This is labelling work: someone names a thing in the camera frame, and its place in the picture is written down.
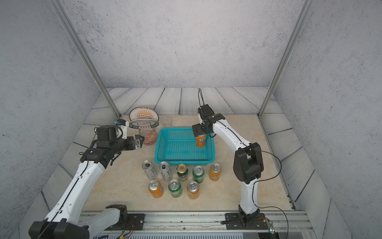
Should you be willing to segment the orange soda can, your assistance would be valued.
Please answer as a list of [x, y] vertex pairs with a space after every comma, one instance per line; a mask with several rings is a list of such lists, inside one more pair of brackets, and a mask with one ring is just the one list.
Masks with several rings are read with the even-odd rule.
[[206, 139], [207, 139], [207, 137], [205, 134], [198, 135], [197, 140], [196, 140], [197, 146], [198, 147], [204, 147], [206, 145]]
[[221, 175], [221, 166], [218, 163], [214, 163], [210, 166], [209, 178], [212, 181], [218, 181]]
[[200, 186], [196, 181], [191, 181], [187, 186], [187, 192], [190, 199], [197, 199], [200, 195]]
[[160, 198], [164, 194], [162, 184], [158, 180], [152, 180], [149, 183], [148, 190], [154, 198]]

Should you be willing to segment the silver drink can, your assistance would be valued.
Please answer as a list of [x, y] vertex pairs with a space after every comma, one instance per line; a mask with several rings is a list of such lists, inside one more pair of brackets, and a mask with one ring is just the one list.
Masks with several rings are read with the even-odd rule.
[[158, 176], [154, 169], [153, 163], [150, 160], [145, 160], [142, 163], [142, 169], [150, 180], [155, 180]]
[[170, 164], [167, 161], [162, 161], [159, 164], [159, 171], [162, 174], [162, 178], [165, 181], [171, 181], [173, 179], [173, 174], [171, 172]]

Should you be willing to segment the teal plastic basket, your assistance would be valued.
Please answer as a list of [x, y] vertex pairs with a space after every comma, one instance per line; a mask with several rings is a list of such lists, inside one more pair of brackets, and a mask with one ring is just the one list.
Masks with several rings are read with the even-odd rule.
[[207, 165], [215, 161], [214, 139], [206, 136], [206, 145], [197, 146], [190, 127], [168, 127], [159, 131], [156, 141], [156, 163], [163, 161], [170, 165]]

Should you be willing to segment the green soda can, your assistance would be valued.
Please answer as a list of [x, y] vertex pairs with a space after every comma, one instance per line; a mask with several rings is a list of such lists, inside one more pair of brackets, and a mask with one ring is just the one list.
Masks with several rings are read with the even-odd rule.
[[173, 179], [169, 182], [168, 189], [170, 191], [171, 196], [174, 198], [180, 197], [183, 193], [181, 183], [177, 179]]
[[201, 166], [195, 166], [193, 169], [193, 180], [201, 184], [204, 180], [205, 171]]

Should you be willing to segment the green gold beer can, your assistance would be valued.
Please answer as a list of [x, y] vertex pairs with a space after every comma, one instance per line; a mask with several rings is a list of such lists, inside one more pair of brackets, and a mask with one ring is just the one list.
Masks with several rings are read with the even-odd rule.
[[185, 164], [179, 164], [176, 168], [177, 175], [180, 181], [186, 181], [189, 177], [189, 170]]

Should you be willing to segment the orange soda can front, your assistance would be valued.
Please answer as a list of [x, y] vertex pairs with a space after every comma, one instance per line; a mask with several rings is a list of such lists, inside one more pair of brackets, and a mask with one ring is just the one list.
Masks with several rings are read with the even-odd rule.
[[152, 180], [149, 183], [148, 190], [154, 198], [160, 198], [164, 194], [162, 184], [158, 180]]

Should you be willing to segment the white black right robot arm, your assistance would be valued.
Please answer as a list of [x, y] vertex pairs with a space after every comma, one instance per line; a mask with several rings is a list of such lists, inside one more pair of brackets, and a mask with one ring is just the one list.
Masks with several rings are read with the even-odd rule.
[[234, 152], [233, 172], [241, 182], [241, 201], [238, 214], [226, 214], [227, 219], [221, 224], [227, 229], [265, 230], [274, 232], [271, 221], [261, 213], [257, 205], [257, 188], [264, 171], [261, 147], [251, 143], [237, 133], [220, 113], [214, 113], [208, 104], [198, 108], [200, 123], [192, 126], [194, 136], [203, 134], [218, 135]]

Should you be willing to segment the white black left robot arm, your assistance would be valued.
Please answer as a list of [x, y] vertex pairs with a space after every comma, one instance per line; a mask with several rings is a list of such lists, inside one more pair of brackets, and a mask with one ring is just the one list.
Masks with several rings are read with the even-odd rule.
[[36, 221], [28, 233], [32, 239], [91, 239], [121, 221], [121, 207], [107, 208], [90, 221], [80, 215], [96, 181], [123, 151], [140, 149], [144, 137], [127, 135], [124, 125], [95, 128], [97, 139], [81, 153], [78, 170], [68, 188], [43, 221]]

